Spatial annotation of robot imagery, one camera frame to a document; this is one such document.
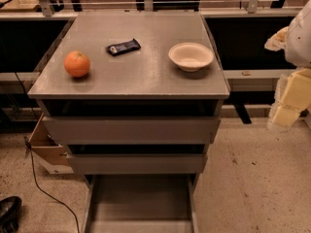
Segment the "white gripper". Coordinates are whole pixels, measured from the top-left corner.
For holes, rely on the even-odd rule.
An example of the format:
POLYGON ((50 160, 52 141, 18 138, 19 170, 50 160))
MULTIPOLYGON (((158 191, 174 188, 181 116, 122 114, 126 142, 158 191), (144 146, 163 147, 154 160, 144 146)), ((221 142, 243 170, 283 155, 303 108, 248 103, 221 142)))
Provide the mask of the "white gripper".
MULTIPOLYGON (((283 50, 289 27, 271 36, 264 47, 267 50, 283 50)), ((289 76, 282 75, 277 82, 275 102, 271 107, 271 125, 290 128, 300 114, 311 105, 311 69, 297 69, 289 76)))

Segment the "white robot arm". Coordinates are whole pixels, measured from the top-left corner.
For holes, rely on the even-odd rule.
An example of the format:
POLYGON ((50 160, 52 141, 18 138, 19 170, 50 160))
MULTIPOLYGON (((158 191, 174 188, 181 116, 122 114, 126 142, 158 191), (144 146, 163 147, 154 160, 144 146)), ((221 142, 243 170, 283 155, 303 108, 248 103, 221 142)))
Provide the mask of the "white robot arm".
POLYGON ((286 61, 296 67, 290 75, 280 77, 269 112, 270 129, 288 129, 311 105, 311 1, 289 26, 270 37, 264 47, 283 50, 286 61))

